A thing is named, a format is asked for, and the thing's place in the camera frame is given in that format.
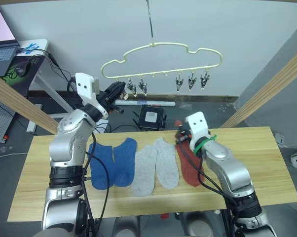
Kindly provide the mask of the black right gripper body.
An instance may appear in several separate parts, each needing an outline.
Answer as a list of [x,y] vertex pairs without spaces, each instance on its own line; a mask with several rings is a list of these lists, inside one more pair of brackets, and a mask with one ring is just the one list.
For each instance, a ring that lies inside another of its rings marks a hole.
[[191,138],[192,138],[190,130],[187,129],[186,126],[183,123],[181,123],[180,125],[182,125],[185,128],[185,131],[182,131],[182,132],[185,133],[185,135],[182,138],[179,139],[179,143],[183,143],[183,142],[190,143]]

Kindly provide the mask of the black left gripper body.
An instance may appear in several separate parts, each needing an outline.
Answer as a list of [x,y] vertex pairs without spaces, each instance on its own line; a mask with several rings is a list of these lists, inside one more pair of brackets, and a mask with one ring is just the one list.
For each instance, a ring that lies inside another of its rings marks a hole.
[[96,96],[97,101],[100,105],[108,112],[108,114],[112,114],[113,112],[117,112],[119,114],[123,114],[124,110],[120,107],[114,105],[114,102],[110,102],[110,97],[107,96],[105,91],[100,91],[100,94]]

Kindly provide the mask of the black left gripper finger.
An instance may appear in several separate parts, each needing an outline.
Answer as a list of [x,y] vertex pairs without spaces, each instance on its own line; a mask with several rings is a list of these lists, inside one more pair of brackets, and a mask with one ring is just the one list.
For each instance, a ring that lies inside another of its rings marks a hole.
[[125,83],[113,83],[111,85],[110,102],[114,102],[118,97],[125,94]]
[[108,97],[118,97],[121,95],[122,82],[116,81],[112,83],[106,90]]

